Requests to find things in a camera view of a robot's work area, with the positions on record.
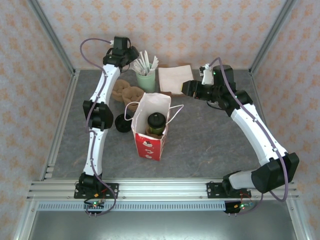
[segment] aluminum frame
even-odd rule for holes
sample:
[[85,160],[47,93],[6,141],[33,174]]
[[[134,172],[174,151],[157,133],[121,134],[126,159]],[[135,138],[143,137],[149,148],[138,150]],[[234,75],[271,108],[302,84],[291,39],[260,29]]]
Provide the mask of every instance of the aluminum frame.
[[56,163],[60,143],[64,134],[64,129],[68,119],[68,114],[69,114],[70,106],[72,103],[72,99],[75,94],[79,74],[80,74],[80,71],[76,70],[75,73],[70,77],[68,88],[63,101],[63,106],[60,112],[59,121],[58,121],[56,131],[51,143],[51,148],[49,150],[46,164],[44,165],[41,171],[41,175],[39,178],[40,181],[46,178],[52,177],[52,172],[54,170],[53,167],[55,166],[55,163]]
[[47,34],[54,48],[56,49],[59,57],[61,58],[65,68],[69,71],[70,74],[75,72],[75,69],[66,54],[62,44],[60,43],[55,31],[53,30],[49,20],[47,19],[42,7],[40,6],[38,0],[28,0],[30,8],[33,10],[35,16],[38,18],[40,24],[43,27],[44,32]]
[[[119,183],[119,193],[117,202],[197,202],[205,204],[212,201],[230,201],[238,200],[238,198],[208,198],[206,183],[210,181],[221,182],[222,179],[208,178],[173,178],[173,179],[104,179],[107,182]],[[83,199],[74,199],[76,179],[46,179],[44,181],[34,181],[31,184],[27,197],[27,204],[24,209],[23,216],[19,222],[16,231],[15,240],[28,239],[31,233],[32,225],[35,220],[38,205],[42,201],[51,201],[54,203],[75,203],[82,202]],[[275,194],[281,197],[284,193],[284,186],[277,188]],[[260,193],[252,189],[252,199],[259,200]],[[269,194],[264,195],[263,200],[275,201]],[[289,209],[292,225],[298,240],[312,240],[312,232],[310,231],[305,209],[300,200],[297,184],[291,182],[289,184],[289,195],[286,201]]]
[[254,75],[250,71],[249,71],[249,74],[250,74],[251,83],[253,85],[254,94],[256,95],[256,105],[260,109],[260,114],[261,114],[260,117],[261,117],[262,121],[264,122],[264,125],[266,125],[268,127],[266,117],[265,117],[264,111],[262,109],[262,104],[261,104],[261,101],[260,101],[260,98],[258,95],[258,90],[257,90],[256,84],[255,84]]
[[[105,201],[104,209],[112,206],[112,201]],[[44,212],[83,212],[86,207],[80,201],[40,201],[37,211]],[[91,211],[100,212],[101,207],[91,207]],[[187,212],[187,211],[225,211],[224,201],[118,201],[113,212]]]
[[254,74],[258,70],[260,64],[265,59],[265,56],[267,55],[271,45],[276,39],[278,32],[280,31],[281,27],[284,25],[287,17],[291,13],[292,8],[294,7],[296,2],[297,0],[287,0],[284,3],[278,17],[276,18],[273,26],[271,27],[268,35],[266,36],[258,54],[253,60],[251,67],[249,68],[249,72],[251,74]]

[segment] white paper bag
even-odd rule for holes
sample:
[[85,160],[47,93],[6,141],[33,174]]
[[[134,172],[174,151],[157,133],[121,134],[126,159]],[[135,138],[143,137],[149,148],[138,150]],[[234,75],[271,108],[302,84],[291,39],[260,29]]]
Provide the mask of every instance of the white paper bag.
[[[136,109],[131,123],[131,129],[134,135],[136,148],[140,157],[154,159],[160,161],[165,140],[168,133],[168,124],[175,118],[184,105],[170,107],[171,97],[161,93],[145,93]],[[175,115],[170,118],[170,109],[180,107]],[[161,113],[166,117],[166,126],[162,133],[161,139],[157,139],[146,135],[146,126],[148,125],[148,117],[153,113]]]

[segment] bag handle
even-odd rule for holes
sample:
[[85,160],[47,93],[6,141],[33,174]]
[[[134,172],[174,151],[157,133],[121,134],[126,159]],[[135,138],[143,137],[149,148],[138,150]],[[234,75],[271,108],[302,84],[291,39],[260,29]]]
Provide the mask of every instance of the bag handle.
[[185,105],[181,104],[181,105],[169,107],[169,110],[174,109],[174,108],[177,108],[177,107],[180,107],[180,108],[179,108],[178,111],[176,111],[175,115],[173,115],[173,117],[166,123],[166,125],[169,124],[169,123],[176,117],[176,115],[181,111],[181,109],[182,109],[184,106],[185,106]]
[[126,121],[130,121],[132,120],[134,117],[130,118],[130,119],[126,119],[126,115],[127,115],[127,107],[130,105],[130,104],[139,104],[138,101],[132,101],[132,102],[129,102],[126,106],[125,106],[125,109],[124,109],[124,120]]

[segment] gray table surface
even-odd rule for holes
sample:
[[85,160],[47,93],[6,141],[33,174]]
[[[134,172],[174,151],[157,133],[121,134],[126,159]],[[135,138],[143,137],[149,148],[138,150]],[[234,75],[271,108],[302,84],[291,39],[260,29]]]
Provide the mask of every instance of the gray table surface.
[[[195,79],[199,72],[193,71]],[[85,133],[82,104],[89,100],[100,79],[99,70],[81,70],[68,113],[53,178],[79,178],[86,163],[89,135]],[[120,79],[137,86],[135,72],[128,70]],[[235,70],[237,89],[246,90],[256,103],[257,96],[247,70]],[[256,153],[244,133],[224,111],[192,97],[173,97],[171,105],[184,108],[170,123],[161,161],[138,156],[134,136],[109,129],[102,157],[104,178],[222,178],[238,170],[259,167]],[[124,113],[121,102],[110,99],[114,119]]]

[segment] black lid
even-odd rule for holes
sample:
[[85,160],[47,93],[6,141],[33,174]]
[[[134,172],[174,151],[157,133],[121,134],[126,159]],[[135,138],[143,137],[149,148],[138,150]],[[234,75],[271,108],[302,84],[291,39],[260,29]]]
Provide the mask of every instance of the black lid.
[[166,125],[166,118],[160,112],[152,113],[148,117],[148,125],[153,129],[160,129]]
[[131,122],[125,120],[126,119],[130,119],[131,116],[129,114],[120,114],[119,116],[116,117],[114,124],[116,129],[120,132],[120,133],[127,133],[131,130]]

